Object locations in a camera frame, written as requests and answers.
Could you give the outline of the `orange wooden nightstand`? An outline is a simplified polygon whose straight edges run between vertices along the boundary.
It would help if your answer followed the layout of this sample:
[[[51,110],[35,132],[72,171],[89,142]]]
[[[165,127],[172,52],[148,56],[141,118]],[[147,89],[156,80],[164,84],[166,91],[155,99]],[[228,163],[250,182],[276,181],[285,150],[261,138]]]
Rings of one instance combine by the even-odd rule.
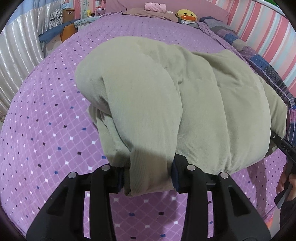
[[[74,24],[67,25],[63,28],[62,32],[60,33],[61,42],[65,42],[75,33],[77,33],[77,29],[75,28]]]

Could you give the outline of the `patchwork purple blue quilt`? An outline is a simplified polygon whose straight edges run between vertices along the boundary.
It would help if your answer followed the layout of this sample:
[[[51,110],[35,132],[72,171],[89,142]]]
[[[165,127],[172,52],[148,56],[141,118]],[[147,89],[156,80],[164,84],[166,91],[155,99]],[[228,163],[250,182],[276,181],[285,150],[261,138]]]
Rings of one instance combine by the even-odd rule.
[[[208,29],[224,39],[250,64],[250,66],[269,84],[288,106],[289,120],[287,139],[295,146],[295,97],[290,93],[282,78],[275,69],[253,48],[241,40],[236,32],[220,20],[211,16],[200,19]]]

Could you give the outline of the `pink padded headboard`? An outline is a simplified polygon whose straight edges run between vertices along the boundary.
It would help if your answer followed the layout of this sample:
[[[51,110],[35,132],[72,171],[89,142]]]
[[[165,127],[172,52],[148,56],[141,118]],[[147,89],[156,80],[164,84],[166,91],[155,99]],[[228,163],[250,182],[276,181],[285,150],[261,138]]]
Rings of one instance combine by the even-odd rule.
[[[165,4],[168,11],[174,14],[180,9],[188,9],[195,13],[198,19],[212,16],[216,20],[224,23],[228,22],[229,13],[217,5],[205,0],[159,0],[159,1],[145,1],[145,0],[107,0],[105,3],[105,12],[124,12],[132,8],[144,8],[145,3],[156,2]]]

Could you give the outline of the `beige puffer jacket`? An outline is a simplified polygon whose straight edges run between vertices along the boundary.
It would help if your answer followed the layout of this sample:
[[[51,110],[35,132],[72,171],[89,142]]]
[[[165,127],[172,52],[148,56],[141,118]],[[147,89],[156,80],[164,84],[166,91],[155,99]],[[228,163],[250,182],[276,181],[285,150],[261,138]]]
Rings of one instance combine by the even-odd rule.
[[[110,165],[125,168],[125,194],[172,190],[175,154],[206,173],[234,173],[287,134],[288,107],[230,50],[191,52],[141,37],[116,37],[77,66]]]

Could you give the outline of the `blue cloth on nightstand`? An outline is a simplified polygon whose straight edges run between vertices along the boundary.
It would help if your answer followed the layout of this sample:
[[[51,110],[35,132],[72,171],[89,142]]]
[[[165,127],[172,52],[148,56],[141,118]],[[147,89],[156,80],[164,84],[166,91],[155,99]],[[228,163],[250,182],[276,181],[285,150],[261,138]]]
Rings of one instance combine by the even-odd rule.
[[[62,33],[64,28],[70,24],[73,24],[76,20],[68,21],[66,23],[63,23],[62,25],[58,25],[52,29],[47,30],[43,34],[39,35],[39,41],[40,43],[48,44],[54,37],[56,37],[58,34]]]

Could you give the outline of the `silver striped curtain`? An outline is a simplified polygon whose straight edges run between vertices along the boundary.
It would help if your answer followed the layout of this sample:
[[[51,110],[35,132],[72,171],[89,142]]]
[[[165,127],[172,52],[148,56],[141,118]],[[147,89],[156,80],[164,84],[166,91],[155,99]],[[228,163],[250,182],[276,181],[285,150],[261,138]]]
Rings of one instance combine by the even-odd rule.
[[[1,32],[1,112],[6,114],[22,82],[44,59],[39,36],[64,1],[23,1]]]

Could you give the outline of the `brown flat pillow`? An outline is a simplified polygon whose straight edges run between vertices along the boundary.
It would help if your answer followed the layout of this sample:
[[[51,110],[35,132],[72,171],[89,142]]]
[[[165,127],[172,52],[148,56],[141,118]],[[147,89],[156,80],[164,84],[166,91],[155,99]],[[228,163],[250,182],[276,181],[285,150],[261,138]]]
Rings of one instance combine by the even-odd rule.
[[[129,15],[129,16],[142,16],[142,17],[148,17],[148,18],[156,18],[156,19],[168,20],[176,23],[178,22],[178,18],[174,14],[159,13],[156,11],[147,11],[144,8],[128,9],[122,14]]]

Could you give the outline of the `purple dotted bed sheet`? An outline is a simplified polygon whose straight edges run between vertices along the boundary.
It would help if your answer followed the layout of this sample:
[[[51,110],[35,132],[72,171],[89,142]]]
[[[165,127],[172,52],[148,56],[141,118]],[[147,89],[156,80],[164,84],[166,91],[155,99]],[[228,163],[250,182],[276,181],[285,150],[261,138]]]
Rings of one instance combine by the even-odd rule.
[[[12,100],[1,129],[1,206],[22,235],[71,171],[94,171],[107,158],[86,112],[74,72],[96,46],[117,36],[178,44],[190,51],[225,49],[202,31],[174,22],[112,14],[77,32],[37,66]],[[285,164],[276,151],[232,175],[268,225],[276,210],[275,186]],[[129,198],[110,195],[117,240],[180,240],[187,195],[175,191]]]

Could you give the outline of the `yellow duck plush toy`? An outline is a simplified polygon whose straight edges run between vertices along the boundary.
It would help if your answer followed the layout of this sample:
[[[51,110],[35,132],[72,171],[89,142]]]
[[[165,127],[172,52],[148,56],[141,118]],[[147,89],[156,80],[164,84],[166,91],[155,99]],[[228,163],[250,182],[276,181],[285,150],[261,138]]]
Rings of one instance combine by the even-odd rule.
[[[180,9],[176,12],[176,17],[184,20],[184,21],[188,21],[188,22],[195,22],[197,21],[197,16],[195,15],[195,13],[193,13],[192,11],[188,10],[188,9]]]

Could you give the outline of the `brown cardboard storage box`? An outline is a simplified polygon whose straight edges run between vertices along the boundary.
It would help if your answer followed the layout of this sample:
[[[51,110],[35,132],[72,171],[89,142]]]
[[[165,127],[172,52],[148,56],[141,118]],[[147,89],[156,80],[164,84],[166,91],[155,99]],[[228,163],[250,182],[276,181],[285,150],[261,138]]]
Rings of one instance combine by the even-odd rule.
[[[74,20],[75,10],[71,8],[63,9],[63,23]]]

